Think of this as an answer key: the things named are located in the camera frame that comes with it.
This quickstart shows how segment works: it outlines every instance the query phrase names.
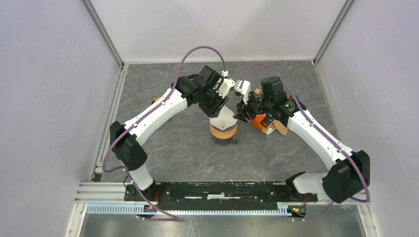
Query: metal frame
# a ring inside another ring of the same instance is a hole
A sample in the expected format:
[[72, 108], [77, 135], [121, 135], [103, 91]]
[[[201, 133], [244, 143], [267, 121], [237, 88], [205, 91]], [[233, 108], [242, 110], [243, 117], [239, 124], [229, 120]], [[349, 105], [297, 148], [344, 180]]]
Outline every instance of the metal frame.
[[64, 237], [78, 237], [82, 231], [83, 221], [87, 210], [86, 203], [74, 203]]
[[346, 14], [350, 10], [352, 4], [355, 0], [346, 0], [345, 4], [343, 5], [342, 9], [340, 10], [339, 14], [337, 15], [337, 18], [335, 19], [335, 22], [333, 23], [331, 29], [329, 30], [325, 40], [322, 43], [322, 46], [320, 46], [319, 51], [316, 54], [316, 57], [313, 59], [313, 63], [316, 65], [319, 63], [319, 61], [322, 59], [326, 49], [328, 48], [330, 42], [332, 41], [333, 37], [335, 36], [337, 30], [339, 29], [341, 23], [343, 22]]
[[316, 71], [316, 75], [317, 75], [317, 79], [319, 80], [320, 87], [322, 88], [323, 95], [325, 96], [326, 105], [329, 109], [329, 115], [332, 118], [333, 128], [336, 131], [336, 138], [339, 140], [341, 138], [341, 136], [340, 136], [341, 133], [339, 132], [339, 130], [336, 126], [336, 123], [335, 123], [336, 117], [335, 117], [335, 114], [333, 112], [333, 108], [330, 106], [330, 103], [329, 103], [329, 100], [328, 100], [329, 96], [328, 96], [328, 94], [325, 90], [325, 87], [323, 86], [323, 82], [322, 82], [322, 79], [320, 78], [319, 68], [317, 67], [317, 64], [314, 64], [314, 62], [312, 62], [312, 63], [313, 63], [314, 70]]
[[109, 111], [104, 124], [101, 140], [99, 146], [96, 149], [96, 159], [94, 160], [94, 164], [92, 164], [90, 180], [93, 180], [96, 174], [102, 174], [102, 158], [109, 147], [109, 127], [111, 126], [111, 123], [115, 121], [117, 116], [119, 101], [121, 100], [128, 66], [129, 65], [127, 64], [122, 67], [118, 80], [115, 83], [115, 90], [109, 105]]
[[115, 48], [114, 44], [112, 43], [111, 38], [109, 37], [108, 33], [106, 32], [105, 27], [103, 26], [102, 21], [100, 20], [96, 10], [93, 7], [93, 4], [90, 0], [82, 0], [83, 5], [86, 7], [87, 12], [89, 13], [94, 25], [96, 26], [99, 34], [102, 36], [103, 40], [105, 41], [106, 46], [111, 51], [112, 56], [114, 57], [117, 64], [122, 68], [124, 66], [124, 62], [122, 61], [121, 57], [118, 54], [117, 49]]
[[[142, 213], [141, 207], [146, 202], [143, 201], [124, 201], [125, 187], [123, 183], [102, 183], [102, 182], [82, 182], [80, 183], [79, 190], [77, 191], [76, 201], [73, 206], [71, 218], [65, 232], [65, 237], [78, 237], [84, 222], [86, 213], [90, 212], [107, 212], [109, 214], [124, 214], [123, 212]], [[357, 198], [365, 198], [364, 193], [357, 194]], [[327, 205], [331, 200], [326, 195], [318, 195], [317, 202], [309, 202], [307, 205]], [[301, 205], [302, 202], [279, 202], [278, 208], [283, 209], [288, 205]], [[376, 227], [374, 225], [373, 215], [370, 210], [370, 203], [359, 203], [351, 199], [343, 203], [335, 205], [356, 205], [358, 213], [361, 217], [362, 226], [366, 237], [378, 237]], [[176, 213], [177, 215], [202, 215], [199, 212], [192, 213]], [[206, 215], [225, 215], [234, 213], [205, 213]], [[276, 215], [285, 216], [284, 213], [275, 212], [259, 212], [259, 213], [241, 213], [241, 215]]]

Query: white bracket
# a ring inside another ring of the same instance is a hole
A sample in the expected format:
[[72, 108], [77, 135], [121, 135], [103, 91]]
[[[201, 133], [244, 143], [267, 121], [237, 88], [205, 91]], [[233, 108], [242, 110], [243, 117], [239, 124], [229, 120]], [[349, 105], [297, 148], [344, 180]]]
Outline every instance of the white bracket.
[[308, 174], [304, 173], [296, 177], [293, 181], [294, 187], [297, 192], [301, 194], [325, 194], [323, 189], [323, 178], [326, 173]]
[[129, 174], [141, 190], [146, 190], [153, 184], [153, 177], [148, 172], [146, 164], [143, 164], [136, 170], [129, 171]]
[[220, 78], [213, 89], [216, 89], [218, 87], [218, 83], [221, 83], [221, 81], [223, 81], [223, 83], [220, 85], [219, 89], [216, 92], [219, 96], [224, 98], [227, 96], [227, 94], [230, 92], [230, 89], [233, 88], [236, 83], [230, 78]]
[[247, 105], [248, 104], [248, 100], [249, 100], [249, 92], [250, 92], [250, 82], [249, 81], [245, 81], [243, 83], [242, 88], [240, 88], [240, 84], [242, 83], [241, 80], [238, 80], [236, 82], [236, 85], [234, 86], [234, 90], [236, 90], [236, 92], [240, 93], [243, 95], [243, 102]]
[[234, 112], [231, 111], [227, 106], [223, 106], [216, 118], [210, 118], [209, 122], [212, 126], [225, 130], [226, 128], [232, 127], [237, 123], [237, 119], [233, 118]]

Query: orange object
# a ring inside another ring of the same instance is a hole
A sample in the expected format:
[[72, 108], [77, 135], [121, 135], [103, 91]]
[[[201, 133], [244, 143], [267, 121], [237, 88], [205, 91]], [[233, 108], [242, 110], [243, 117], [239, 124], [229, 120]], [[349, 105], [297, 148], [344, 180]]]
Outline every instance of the orange object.
[[250, 120], [250, 123], [255, 126], [257, 129], [259, 129], [261, 132], [265, 132], [265, 129], [269, 127], [272, 123], [272, 119], [267, 118], [266, 114], [263, 115], [256, 115], [254, 119]]

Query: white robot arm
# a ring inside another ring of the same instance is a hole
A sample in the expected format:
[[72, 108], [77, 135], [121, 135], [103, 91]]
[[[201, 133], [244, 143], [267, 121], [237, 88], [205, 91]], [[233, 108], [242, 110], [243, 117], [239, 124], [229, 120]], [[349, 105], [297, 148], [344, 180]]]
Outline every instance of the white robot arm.
[[[129, 127], [134, 126], [126, 137], [118, 142], [113, 152], [127, 167], [141, 190], [147, 189], [153, 183], [145, 164], [147, 154], [141, 147], [150, 135], [169, 118], [196, 103], [210, 117], [212, 126], [223, 130], [226, 126], [235, 125], [237, 119], [232, 118], [234, 113], [224, 106], [228, 99], [227, 94], [234, 85], [232, 79], [222, 77], [215, 70], [205, 66], [197, 75], [180, 77], [175, 90], [165, 101], [171, 88], [136, 117], [124, 124], [116, 121], [111, 125], [111, 143]], [[140, 117], [153, 109], [149, 116], [136, 124]]]
[[[300, 136], [317, 153], [328, 169], [328, 173], [308, 174], [302, 172], [292, 176], [289, 181], [292, 181], [296, 192], [300, 194], [327, 194], [333, 201], [341, 203], [363, 190], [363, 185], [356, 171], [342, 152], [350, 154], [350, 157], [360, 169], [366, 184], [369, 185], [369, 156], [362, 150], [354, 152], [350, 147], [345, 146], [333, 137], [300, 102], [305, 114], [311, 120], [309, 122], [302, 111], [299, 110], [294, 99], [287, 97], [279, 77], [269, 77], [261, 81], [262, 95], [257, 95], [254, 91], [251, 91], [248, 81], [241, 84], [242, 82], [238, 81], [235, 87], [237, 95], [242, 96], [242, 100], [237, 104], [238, 113], [235, 118], [249, 122], [256, 115], [267, 114], [272, 119], [280, 121]], [[339, 144], [341, 149], [337, 150], [319, 130]]]

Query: white wall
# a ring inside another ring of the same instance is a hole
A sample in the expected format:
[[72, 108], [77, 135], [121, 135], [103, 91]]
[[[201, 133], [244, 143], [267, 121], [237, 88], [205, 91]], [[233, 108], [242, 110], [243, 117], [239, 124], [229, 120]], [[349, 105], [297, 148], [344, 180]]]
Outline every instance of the white wall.
[[0, 3], [0, 236], [63, 236], [118, 66], [79, 0]]
[[313, 59], [345, 0], [92, 2], [123, 60], [179, 62]]
[[371, 192], [384, 237], [419, 225], [419, 1], [355, 1], [320, 61], [341, 139], [371, 156]]

